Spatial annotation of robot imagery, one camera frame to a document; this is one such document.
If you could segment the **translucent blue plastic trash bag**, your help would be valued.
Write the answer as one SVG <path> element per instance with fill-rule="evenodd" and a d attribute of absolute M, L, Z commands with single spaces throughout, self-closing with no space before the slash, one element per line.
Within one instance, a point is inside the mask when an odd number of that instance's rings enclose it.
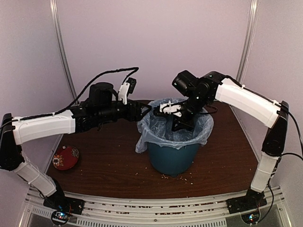
<path fill-rule="evenodd" d="M 195 116 L 193 130 L 172 131 L 172 114 L 168 117 L 157 117 L 153 114 L 153 110 L 150 110 L 142 120 L 137 122 L 137 128 L 141 136 L 135 146 L 135 152 L 143 153 L 146 151 L 148 143 L 175 149 L 193 144 L 204 146 L 212 132 L 214 120 L 211 115 L 206 114 L 205 109 L 202 112 L 203 114 Z"/>

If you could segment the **teal plastic trash bin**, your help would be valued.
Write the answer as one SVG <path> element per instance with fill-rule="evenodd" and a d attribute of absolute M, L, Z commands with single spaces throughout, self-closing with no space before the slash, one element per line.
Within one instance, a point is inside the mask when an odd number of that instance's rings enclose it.
<path fill-rule="evenodd" d="M 178 176 L 191 167 L 199 147 L 199 144 L 192 144 L 176 149 L 160 147 L 154 143 L 147 144 L 151 165 L 158 172 L 172 177 Z"/>

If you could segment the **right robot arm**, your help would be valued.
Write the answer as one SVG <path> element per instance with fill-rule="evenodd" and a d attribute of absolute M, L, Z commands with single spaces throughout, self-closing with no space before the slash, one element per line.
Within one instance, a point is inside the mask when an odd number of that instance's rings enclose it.
<path fill-rule="evenodd" d="M 186 97 L 173 117 L 173 131 L 193 130 L 194 118 L 203 107 L 218 101 L 247 114 L 267 128 L 257 169 L 247 194 L 243 197 L 246 208 L 254 208 L 275 174 L 284 148 L 288 129 L 288 103 L 267 98 L 240 84 L 229 75 L 211 71 L 198 78 L 188 70 L 180 72 L 172 81 L 173 87 Z"/>

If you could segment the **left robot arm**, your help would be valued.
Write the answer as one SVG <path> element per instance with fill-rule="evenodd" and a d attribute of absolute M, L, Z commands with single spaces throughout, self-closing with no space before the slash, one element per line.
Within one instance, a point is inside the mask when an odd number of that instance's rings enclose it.
<path fill-rule="evenodd" d="M 101 128 L 106 123 L 125 119 L 140 121 L 151 106 L 127 98 L 134 90 L 133 82 L 124 82 L 119 91 L 112 84 L 100 82 L 90 86 L 89 97 L 79 105 L 71 106 L 61 113 L 42 116 L 3 116 L 0 127 L 0 167 L 13 171 L 27 183 L 37 188 L 58 210 L 68 206 L 59 183 L 40 172 L 25 155 L 21 145 L 25 142 L 59 134 L 73 134 Z"/>

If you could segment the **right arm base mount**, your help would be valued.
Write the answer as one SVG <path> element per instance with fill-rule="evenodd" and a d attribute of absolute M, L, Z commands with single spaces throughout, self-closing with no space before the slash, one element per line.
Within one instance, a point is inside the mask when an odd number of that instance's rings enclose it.
<path fill-rule="evenodd" d="M 261 219 L 259 208 L 267 205 L 267 200 L 245 195 L 228 199 L 226 204 L 229 214 L 240 213 L 244 223 L 253 225 Z"/>

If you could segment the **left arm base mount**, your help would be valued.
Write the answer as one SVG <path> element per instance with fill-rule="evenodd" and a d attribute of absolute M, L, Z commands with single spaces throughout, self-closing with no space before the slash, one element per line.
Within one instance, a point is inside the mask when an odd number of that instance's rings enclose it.
<path fill-rule="evenodd" d="M 67 224 L 74 215 L 81 215 L 84 209 L 85 201 L 81 199 L 65 197 L 61 202 L 44 199 L 43 205 L 54 209 L 51 213 L 51 221 L 55 225 Z"/>

